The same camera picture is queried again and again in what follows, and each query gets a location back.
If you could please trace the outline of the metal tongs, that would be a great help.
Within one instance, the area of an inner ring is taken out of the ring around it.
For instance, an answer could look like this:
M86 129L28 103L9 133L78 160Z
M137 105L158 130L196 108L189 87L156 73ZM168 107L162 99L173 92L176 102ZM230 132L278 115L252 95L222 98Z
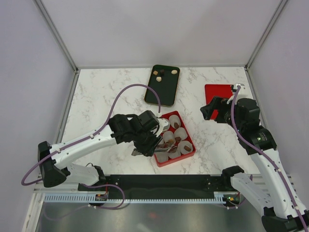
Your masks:
M139 156L139 155L143 155L145 157L152 157L155 153L162 153L162 152L168 152L173 148L177 148L176 145L166 145L166 144L161 144L161 145L157 145L156 148L151 149L148 153L141 153L139 151L137 151L137 149L133 149L131 155L132 156Z

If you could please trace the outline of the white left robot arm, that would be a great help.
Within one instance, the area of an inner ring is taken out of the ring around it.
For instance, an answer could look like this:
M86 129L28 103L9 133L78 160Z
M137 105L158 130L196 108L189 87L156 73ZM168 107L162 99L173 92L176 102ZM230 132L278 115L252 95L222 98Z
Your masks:
M86 184L102 190L106 180L100 167L74 164L77 159L99 149L132 142L133 155L151 157L162 140L161 133L169 123L147 110L142 114L117 114L103 129L90 132L63 144L51 145L47 141L38 145L38 161L44 187L56 187L64 182Z

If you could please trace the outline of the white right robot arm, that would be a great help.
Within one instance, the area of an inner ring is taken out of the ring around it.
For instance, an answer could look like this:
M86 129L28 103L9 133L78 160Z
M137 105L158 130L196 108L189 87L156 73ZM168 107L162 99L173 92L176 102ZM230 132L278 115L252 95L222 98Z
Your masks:
M240 145L258 168L268 192L263 192L238 166L222 171L222 188L240 192L259 212L265 231L307 232L309 211L284 171L273 136L260 124L256 101L242 98L233 104L229 99L215 96L200 110L205 120L210 120L217 111L215 122L235 129Z

